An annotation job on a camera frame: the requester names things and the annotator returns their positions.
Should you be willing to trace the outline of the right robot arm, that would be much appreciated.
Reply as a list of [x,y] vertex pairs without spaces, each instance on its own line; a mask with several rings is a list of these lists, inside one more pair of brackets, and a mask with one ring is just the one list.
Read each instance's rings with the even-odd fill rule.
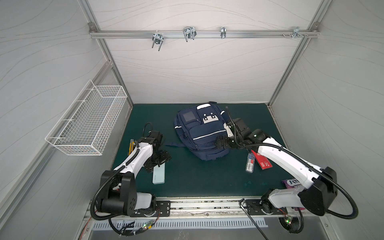
[[[224,124],[226,135],[217,138],[217,145],[224,149],[255,150],[258,154],[279,165],[299,181],[299,188],[270,190],[264,194],[264,204],[275,208],[304,208],[310,213],[352,220],[357,218],[359,209],[352,196],[337,182],[337,173],[330,167],[313,165],[291,152],[273,137],[260,129],[253,132],[246,125],[240,126],[239,119]],[[330,210],[338,194],[346,197],[352,207],[350,214]]]

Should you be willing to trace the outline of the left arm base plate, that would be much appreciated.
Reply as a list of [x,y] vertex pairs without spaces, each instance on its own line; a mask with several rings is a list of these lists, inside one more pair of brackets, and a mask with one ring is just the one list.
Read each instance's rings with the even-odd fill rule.
[[171,210],[170,201],[152,201],[146,209],[134,210],[130,217],[151,218],[151,217],[169,217]]

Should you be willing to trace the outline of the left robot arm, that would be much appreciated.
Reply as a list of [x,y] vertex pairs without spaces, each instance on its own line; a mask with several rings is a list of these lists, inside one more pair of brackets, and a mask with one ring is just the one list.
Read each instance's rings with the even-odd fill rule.
[[152,173],[171,159],[170,154],[161,149],[163,134],[150,130],[146,136],[134,141],[130,155],[114,170],[104,171],[100,187],[90,203],[91,217],[97,221],[118,216],[132,216],[140,213],[151,216],[157,208],[156,197],[149,193],[139,193],[136,177],[142,168]]

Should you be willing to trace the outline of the mint green pencil case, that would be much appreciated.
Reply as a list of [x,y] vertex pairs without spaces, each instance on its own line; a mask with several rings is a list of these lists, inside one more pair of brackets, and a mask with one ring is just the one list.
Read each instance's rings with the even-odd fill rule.
[[153,184],[160,185],[165,183],[166,178],[166,164],[156,165],[153,170]]

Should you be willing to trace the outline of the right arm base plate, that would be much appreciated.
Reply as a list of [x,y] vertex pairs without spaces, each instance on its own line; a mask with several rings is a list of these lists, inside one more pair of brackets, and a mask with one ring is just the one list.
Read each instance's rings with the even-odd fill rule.
[[284,213],[275,208],[269,202],[262,201],[260,199],[247,199],[244,200],[242,206],[247,210],[251,216],[284,216]]

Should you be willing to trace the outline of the navy blue student backpack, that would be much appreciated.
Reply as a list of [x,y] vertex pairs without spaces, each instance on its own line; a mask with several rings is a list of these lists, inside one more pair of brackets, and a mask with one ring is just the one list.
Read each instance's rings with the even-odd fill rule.
[[208,102],[178,111],[174,129],[180,143],[167,142],[166,146],[187,148],[203,161],[216,160],[230,150],[216,146],[217,137],[227,137],[229,116],[216,102]]

